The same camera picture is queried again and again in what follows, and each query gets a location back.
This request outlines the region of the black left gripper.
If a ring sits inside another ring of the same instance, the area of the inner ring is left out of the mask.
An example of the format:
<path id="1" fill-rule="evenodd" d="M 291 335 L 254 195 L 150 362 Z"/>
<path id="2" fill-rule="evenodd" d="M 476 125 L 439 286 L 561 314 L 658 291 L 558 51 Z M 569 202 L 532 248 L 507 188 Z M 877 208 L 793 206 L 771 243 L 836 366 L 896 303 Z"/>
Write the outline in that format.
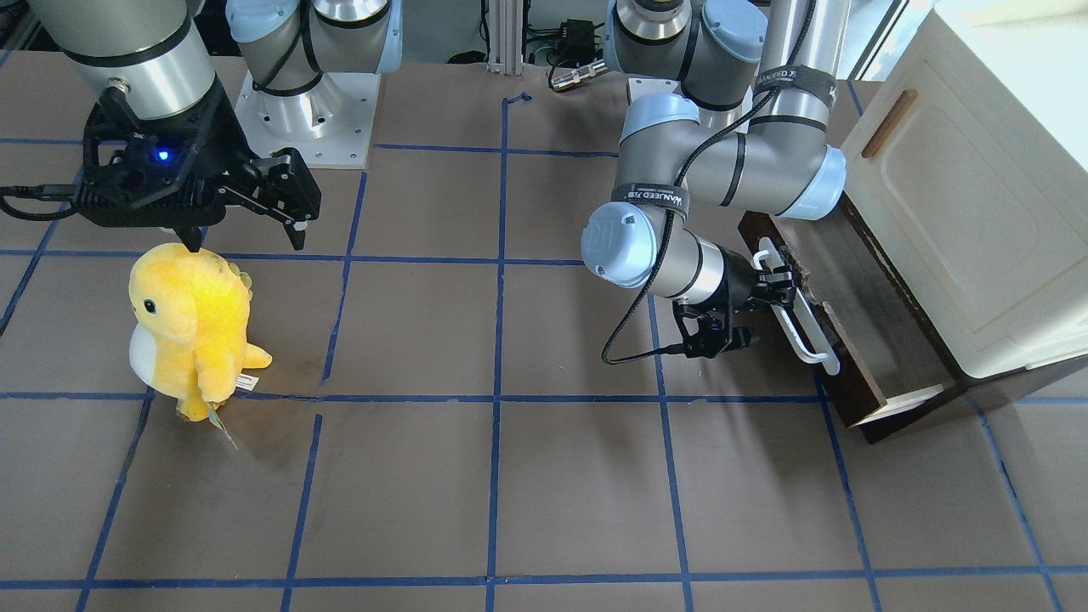
<path id="1" fill-rule="evenodd" d="M 755 269 L 741 254 L 719 247 L 722 253 L 722 281 L 718 287 L 718 311 L 769 311 L 772 307 L 793 310 L 796 301 L 796 268 L 791 264 Z"/>

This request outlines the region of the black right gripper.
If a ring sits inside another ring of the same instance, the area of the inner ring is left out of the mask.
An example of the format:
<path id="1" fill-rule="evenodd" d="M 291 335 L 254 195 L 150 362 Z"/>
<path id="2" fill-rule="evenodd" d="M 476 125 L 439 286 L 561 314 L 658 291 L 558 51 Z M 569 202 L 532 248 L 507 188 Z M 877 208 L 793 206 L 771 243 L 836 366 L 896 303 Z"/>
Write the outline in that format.
<path id="1" fill-rule="evenodd" d="M 71 206 L 100 227 L 172 228 L 197 254 L 207 227 L 225 216 L 218 201 L 265 215 L 304 249 L 308 222 L 321 213 L 322 191 L 302 151 L 284 148 L 254 159 L 220 81 L 178 115 L 135 117 L 116 86 L 102 89 L 84 128 L 84 170 Z"/>

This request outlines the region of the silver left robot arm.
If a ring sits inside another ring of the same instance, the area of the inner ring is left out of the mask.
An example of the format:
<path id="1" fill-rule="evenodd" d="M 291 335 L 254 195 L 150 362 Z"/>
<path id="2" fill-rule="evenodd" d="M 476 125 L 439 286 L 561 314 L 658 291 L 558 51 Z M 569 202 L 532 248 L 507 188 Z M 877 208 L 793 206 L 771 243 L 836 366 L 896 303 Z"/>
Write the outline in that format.
<path id="1" fill-rule="evenodd" d="M 696 309 L 772 301 L 745 257 L 696 236 L 722 206 L 816 220 L 846 184 L 826 142 L 846 1 L 614 1 L 603 56 L 618 72 L 677 81 L 630 105 L 611 201 L 588 218 L 592 274 Z"/>

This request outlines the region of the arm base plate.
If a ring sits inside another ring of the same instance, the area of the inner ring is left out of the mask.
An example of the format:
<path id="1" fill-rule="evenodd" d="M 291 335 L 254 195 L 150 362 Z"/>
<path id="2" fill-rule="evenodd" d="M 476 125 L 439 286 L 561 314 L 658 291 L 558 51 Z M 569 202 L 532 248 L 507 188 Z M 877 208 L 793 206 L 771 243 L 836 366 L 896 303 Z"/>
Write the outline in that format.
<path id="1" fill-rule="evenodd" d="M 633 134 L 638 128 L 648 128 L 665 121 L 676 119 L 693 119 L 697 111 L 698 124 L 703 128 L 725 128 L 734 123 L 739 117 L 753 108 L 751 87 L 745 91 L 741 105 L 731 110 L 708 110 L 696 105 L 692 99 L 680 102 L 684 98 L 680 82 L 675 79 L 656 79 L 644 76 L 628 78 L 628 98 L 630 107 L 626 113 L 621 139 Z"/>
<path id="2" fill-rule="evenodd" d="M 292 147 L 310 169 L 364 169 L 380 82 L 378 74 L 326 73 L 310 91 L 277 97 L 254 90 L 246 74 L 235 113 L 260 156 Z"/>

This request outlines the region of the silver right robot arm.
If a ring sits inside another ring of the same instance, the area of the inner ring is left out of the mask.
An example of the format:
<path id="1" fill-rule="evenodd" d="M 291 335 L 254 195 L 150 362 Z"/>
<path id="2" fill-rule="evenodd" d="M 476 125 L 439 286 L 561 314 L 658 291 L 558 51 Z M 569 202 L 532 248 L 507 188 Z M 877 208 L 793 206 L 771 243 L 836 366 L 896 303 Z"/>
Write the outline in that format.
<path id="1" fill-rule="evenodd" d="M 403 59 L 400 1 L 228 1 L 250 82 L 237 105 L 183 1 L 32 1 L 97 100 L 74 186 L 20 189 L 69 201 L 106 228 L 174 232 L 191 252 L 228 207 L 273 219 L 292 248 L 321 213 L 311 167 L 362 167 L 360 90 Z"/>

